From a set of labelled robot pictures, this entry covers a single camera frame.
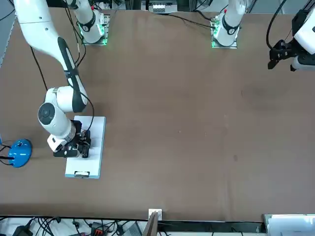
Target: robotic arm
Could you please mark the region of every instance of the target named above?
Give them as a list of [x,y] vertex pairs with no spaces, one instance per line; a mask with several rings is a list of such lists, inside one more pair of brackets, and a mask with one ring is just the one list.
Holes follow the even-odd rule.
[[315,69],[315,8],[302,9],[292,19],[293,39],[286,43],[278,41],[274,47],[270,47],[268,69],[273,69],[281,60],[294,58],[290,70]]
[[[63,67],[68,83],[68,86],[50,88],[38,110],[40,124],[51,134],[48,144],[54,156],[88,157],[91,143],[89,132],[82,133],[82,124],[68,119],[65,115],[66,112],[82,112],[87,104],[87,94],[67,43],[55,30],[46,0],[14,0],[14,5],[28,44],[57,59]],[[77,7],[77,12],[81,11],[78,15],[84,15],[84,10]],[[86,15],[90,16],[90,7],[87,12]],[[95,35],[91,29],[93,26],[86,34],[89,39]]]

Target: cable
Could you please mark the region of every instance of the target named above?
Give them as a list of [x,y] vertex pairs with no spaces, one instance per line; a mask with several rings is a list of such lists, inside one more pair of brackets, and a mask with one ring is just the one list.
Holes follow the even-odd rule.
[[37,61],[37,59],[36,59],[36,56],[35,56],[35,54],[34,54],[34,50],[33,50],[33,48],[32,48],[31,46],[30,46],[30,49],[31,49],[31,53],[33,54],[34,60],[35,60],[35,62],[36,62],[36,64],[37,64],[37,67],[38,67],[38,69],[39,69],[39,72],[40,72],[41,78],[42,78],[42,80],[43,80],[45,89],[46,89],[46,91],[48,91],[47,85],[46,85],[46,82],[45,82],[45,79],[44,79],[44,76],[43,76],[43,72],[41,71],[41,68],[40,68],[40,66],[39,66],[39,63],[38,63],[38,61]]
[[[5,148],[8,148],[8,146],[3,146],[3,147],[0,149],[0,152],[2,152]],[[2,164],[5,164],[6,166],[13,166],[13,164],[7,164],[7,163],[3,162],[2,160],[0,160],[0,162],[1,162]]]
[[75,224],[73,224],[73,225],[74,225],[74,227],[75,227],[75,229],[76,229],[78,235],[81,235],[81,233],[80,233],[79,230],[78,230],[78,227],[79,227],[79,226],[77,226],[77,225],[75,225]]
[[5,18],[7,18],[9,15],[11,15],[13,11],[15,11],[15,9],[13,9],[13,10],[12,10],[9,14],[7,14],[6,16],[2,17],[2,18],[0,19],[0,21],[2,21],[3,19],[5,19]]
[[65,4],[65,12],[67,14],[67,17],[72,25],[72,28],[73,28],[73,32],[74,32],[74,36],[75,36],[75,40],[77,41],[77,47],[78,47],[78,59],[74,62],[74,64],[76,64],[78,62],[78,60],[80,59],[80,47],[79,47],[79,41],[78,41],[78,37],[77,37],[77,32],[76,32],[76,29],[73,25],[73,20],[72,20],[72,16],[71,16],[71,13],[70,13],[70,10],[69,10],[69,6],[66,2],[64,2],[63,0],[61,0],[64,4]]
[[211,21],[211,20],[212,20],[212,17],[211,17],[211,18],[206,17],[206,16],[205,16],[201,11],[199,11],[199,10],[194,10],[194,12],[199,13],[203,18],[205,18],[205,19],[208,20],[208,21]]
[[199,4],[199,6],[196,7],[193,11],[195,11],[195,10],[197,10],[199,7],[201,7],[206,1],[207,1],[207,0],[204,0],[204,1],[203,1],[201,4]]
[[290,49],[275,49],[273,48],[270,43],[269,43],[269,33],[270,33],[270,29],[271,29],[271,25],[273,23],[273,21],[275,20],[277,14],[279,13],[279,11],[281,10],[282,6],[285,4],[286,0],[283,0],[280,4],[280,6],[278,7],[278,9],[276,10],[275,14],[273,15],[273,17],[271,18],[271,21],[269,23],[268,29],[267,29],[267,33],[266,33],[266,43],[267,46],[270,48],[270,50],[274,51],[274,52],[289,52],[291,51]]
[[2,164],[5,164],[6,166],[13,166],[13,164],[7,164],[7,163],[3,162],[2,160],[0,160],[0,162],[1,162]]
[[286,39],[289,37],[291,31],[292,31],[292,28],[291,28],[290,32],[287,34],[287,36],[285,37],[285,39],[284,39],[285,41],[286,41]]
[[87,221],[86,221],[86,219],[83,219],[84,220],[84,222],[90,227],[90,228],[92,228],[92,224],[89,224]]
[[92,120],[91,120],[91,123],[90,123],[90,126],[88,127],[88,129],[86,131],[89,131],[91,126],[92,126],[92,123],[93,123],[93,120],[94,120],[94,116],[95,116],[95,111],[94,111],[94,106],[93,106],[93,103],[91,102],[91,100],[85,96],[81,91],[79,90],[75,90],[74,87],[71,85],[71,84],[68,84],[71,88],[73,88],[74,91],[77,91],[79,92],[82,96],[84,96],[90,103],[91,107],[92,107]]
[[312,9],[312,7],[315,5],[315,2],[313,2],[313,4],[310,6],[310,10]]
[[227,8],[228,5],[226,5],[224,8],[221,9],[220,13],[224,11],[224,9]]
[[102,232],[104,233],[104,224],[103,224],[103,220],[101,219],[102,222]]
[[251,13],[252,9],[254,8],[257,0],[253,0],[249,8],[247,9],[247,13]]
[[9,3],[11,3],[11,5],[14,7],[14,4],[11,0],[8,0]]
[[215,29],[214,26],[209,26],[209,25],[205,25],[205,24],[198,23],[198,22],[195,22],[195,21],[191,21],[191,20],[188,20],[188,19],[183,18],[183,17],[180,17],[180,16],[175,16],[175,15],[168,15],[168,16],[176,17],[176,18],[182,19],[182,20],[184,20],[184,21],[191,22],[191,23],[193,23],[193,24],[195,24],[195,25],[198,25],[198,26],[204,26],[204,27],[207,27],[207,28]]

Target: floor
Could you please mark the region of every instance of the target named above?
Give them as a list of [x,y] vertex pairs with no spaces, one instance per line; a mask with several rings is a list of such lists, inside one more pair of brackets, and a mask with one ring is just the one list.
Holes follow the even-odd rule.
[[[9,14],[13,9],[13,6],[8,0],[2,0],[0,2],[0,19]],[[12,12],[8,17],[0,21],[0,67],[2,65],[14,19],[15,12]]]
[[[6,234],[7,236],[11,236],[14,234],[15,229],[20,225],[26,225],[30,218],[8,218],[0,221],[0,233]],[[30,230],[33,232],[33,235],[36,234],[39,224],[33,221],[30,226]],[[88,235],[91,232],[91,229],[88,227],[88,225],[81,219],[76,219],[76,222],[79,223],[78,231],[80,233],[86,233]],[[100,220],[87,220],[88,223],[92,222],[99,222]],[[103,224],[111,223],[112,221],[103,221]],[[128,231],[129,227],[133,225],[134,221],[130,221],[124,225],[124,231],[125,236],[134,236],[135,234],[132,234]],[[139,229],[143,232],[146,226],[146,222],[138,222]],[[63,219],[59,224],[57,222],[53,222],[51,225],[51,230],[54,235],[58,236],[70,236],[70,235],[77,235],[77,231],[72,224],[72,219]],[[42,230],[40,229],[37,235],[41,235]],[[108,234],[109,236],[115,236],[117,234],[111,233]],[[187,233],[187,232],[171,232],[167,233],[167,235],[172,236],[212,236],[211,232],[207,233]],[[214,233],[214,236],[240,236],[241,233]],[[266,236],[266,234],[253,234],[253,233],[243,233],[244,236]]]

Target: white robotic arm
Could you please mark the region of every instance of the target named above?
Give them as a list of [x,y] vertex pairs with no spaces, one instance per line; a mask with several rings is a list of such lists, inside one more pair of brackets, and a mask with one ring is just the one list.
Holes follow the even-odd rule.
[[[286,0],[283,0],[275,15],[281,9]],[[273,69],[281,60],[294,58],[291,71],[305,69],[315,70],[315,8],[304,7],[292,19],[293,39],[286,43],[279,40],[273,47],[269,43],[269,31],[274,17],[272,18],[268,30],[266,42],[270,48],[268,69]]]
[[96,43],[104,32],[100,30],[99,25],[104,17],[99,11],[93,10],[90,7],[88,0],[63,0],[68,4],[68,7],[73,9],[75,17],[82,29],[84,39],[88,43]]
[[[87,94],[67,43],[55,30],[46,0],[14,0],[14,5],[28,44],[56,58],[67,78],[68,86],[50,88],[46,93],[45,102],[38,110],[39,122],[51,134],[48,144],[53,152],[59,152],[74,140],[76,133],[81,132],[81,126],[69,120],[65,113],[82,112],[87,104]],[[82,154],[79,151],[74,153],[70,156]]]

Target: power adapter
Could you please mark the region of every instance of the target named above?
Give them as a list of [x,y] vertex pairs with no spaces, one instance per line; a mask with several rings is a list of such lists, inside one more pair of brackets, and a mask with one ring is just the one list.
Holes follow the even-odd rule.
[[117,235],[124,235],[124,227],[123,227],[123,225],[119,225],[119,224],[117,224],[117,229],[116,229],[116,234]]
[[14,233],[13,236],[32,236],[33,233],[30,231],[30,226],[34,218],[29,220],[29,222],[26,225],[20,225],[18,226]]

